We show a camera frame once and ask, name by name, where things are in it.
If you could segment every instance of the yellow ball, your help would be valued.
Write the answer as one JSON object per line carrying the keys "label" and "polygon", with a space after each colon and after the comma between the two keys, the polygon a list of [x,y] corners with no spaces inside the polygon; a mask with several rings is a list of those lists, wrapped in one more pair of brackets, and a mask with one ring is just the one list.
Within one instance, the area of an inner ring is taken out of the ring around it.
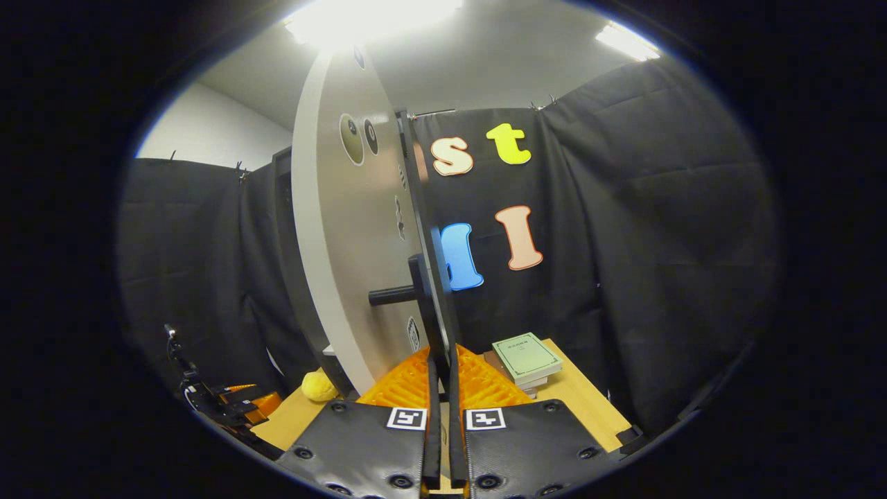
{"label": "yellow ball", "polygon": [[335,386],[330,383],[330,378],[326,377],[326,373],[322,370],[305,375],[305,378],[302,379],[302,393],[309,400],[315,402],[326,402],[335,399],[339,394]]}

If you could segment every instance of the letter s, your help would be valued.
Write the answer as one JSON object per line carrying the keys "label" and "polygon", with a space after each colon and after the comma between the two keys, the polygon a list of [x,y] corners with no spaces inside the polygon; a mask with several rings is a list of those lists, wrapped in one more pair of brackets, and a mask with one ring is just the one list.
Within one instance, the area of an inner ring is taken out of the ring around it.
{"label": "letter s", "polygon": [[435,170],[441,175],[461,175],[471,170],[475,165],[475,159],[466,153],[468,144],[459,137],[438,139],[431,144],[431,154],[437,158],[434,162]]}

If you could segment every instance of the stack of books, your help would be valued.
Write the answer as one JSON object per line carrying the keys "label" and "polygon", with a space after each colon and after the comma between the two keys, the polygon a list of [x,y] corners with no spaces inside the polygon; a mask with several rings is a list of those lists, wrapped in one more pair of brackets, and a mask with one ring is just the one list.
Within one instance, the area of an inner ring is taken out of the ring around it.
{"label": "stack of books", "polygon": [[563,368],[563,360],[533,333],[508,338],[493,344],[483,358],[510,379],[524,393],[535,399],[538,387]]}

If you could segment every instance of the ceiling light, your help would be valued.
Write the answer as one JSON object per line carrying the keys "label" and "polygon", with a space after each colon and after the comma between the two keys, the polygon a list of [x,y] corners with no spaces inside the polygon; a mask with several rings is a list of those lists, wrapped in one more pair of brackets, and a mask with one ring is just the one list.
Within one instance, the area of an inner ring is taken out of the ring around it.
{"label": "ceiling light", "polygon": [[659,49],[630,29],[610,21],[595,40],[627,54],[635,60],[659,59]]}
{"label": "ceiling light", "polygon": [[340,47],[438,21],[460,6],[462,0],[317,0],[284,26],[299,44]]}

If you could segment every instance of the black fabric backdrop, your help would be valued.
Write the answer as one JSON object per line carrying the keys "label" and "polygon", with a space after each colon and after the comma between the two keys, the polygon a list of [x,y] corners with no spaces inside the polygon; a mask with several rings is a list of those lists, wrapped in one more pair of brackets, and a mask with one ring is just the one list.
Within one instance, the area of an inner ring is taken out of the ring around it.
{"label": "black fabric backdrop", "polygon": [[[500,123],[525,131],[525,164],[485,138]],[[443,137],[475,159],[428,181],[440,226],[473,228],[484,283],[453,293],[469,349],[551,337],[655,435],[766,326],[781,272],[773,192],[739,124],[685,70],[631,64],[541,111],[426,115],[416,131],[429,163]],[[518,204],[544,259],[516,272],[493,216]]]}
{"label": "black fabric backdrop", "polygon": [[195,162],[129,166],[116,237],[124,336],[170,390],[179,378],[167,359],[166,322],[208,384],[256,383],[287,396],[318,364],[281,278],[275,169],[242,183],[239,175]]}

